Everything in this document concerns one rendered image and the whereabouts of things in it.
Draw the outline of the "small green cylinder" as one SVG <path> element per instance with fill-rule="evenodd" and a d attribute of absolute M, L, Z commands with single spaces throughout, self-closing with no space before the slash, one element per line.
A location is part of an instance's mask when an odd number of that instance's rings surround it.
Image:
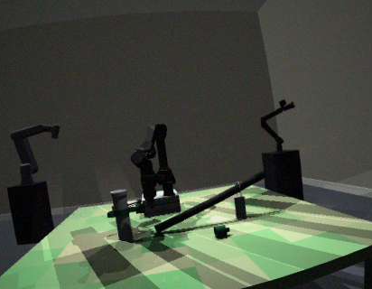
<path fill-rule="evenodd" d="M 214 227 L 214 233 L 216 238 L 224 237 L 229 232 L 229 228 L 226 228 L 226 225 Z"/>

